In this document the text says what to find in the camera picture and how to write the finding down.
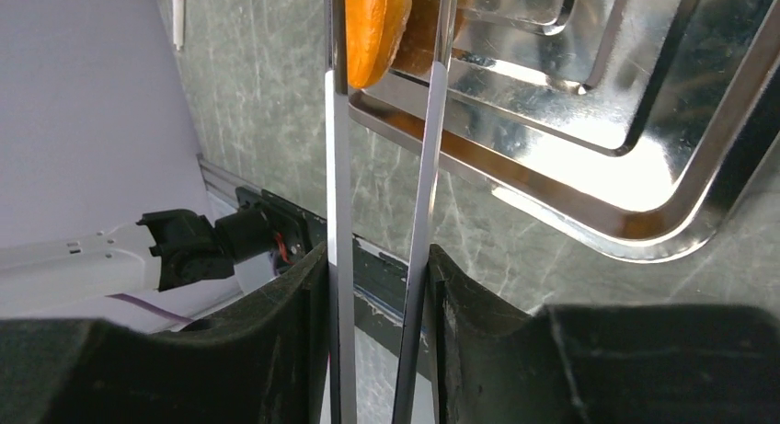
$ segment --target white wall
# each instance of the white wall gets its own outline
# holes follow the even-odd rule
[[[155,0],[0,0],[0,247],[209,205]]]

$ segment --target silver baking tray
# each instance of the silver baking tray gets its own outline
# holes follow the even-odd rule
[[[438,0],[412,0],[358,123],[419,150]],[[459,0],[442,166],[603,254],[703,245],[780,125],[776,0]]]

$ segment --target black cylinder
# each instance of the black cylinder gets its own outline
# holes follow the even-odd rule
[[[214,231],[234,263],[268,252],[276,245],[268,217],[260,208],[223,217],[214,223]]]

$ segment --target gray marble countertop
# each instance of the gray marble countertop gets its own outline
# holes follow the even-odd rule
[[[168,0],[160,0],[170,24]],[[326,211],[322,0],[187,0],[182,84],[208,160]],[[419,158],[351,129],[355,232],[408,254]],[[434,241],[523,310],[542,303],[755,304],[780,314],[780,155],[720,233],[671,263],[615,261],[442,172]]]

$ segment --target white tube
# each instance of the white tube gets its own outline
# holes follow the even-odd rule
[[[173,45],[177,51],[184,47],[184,0],[173,0]]]

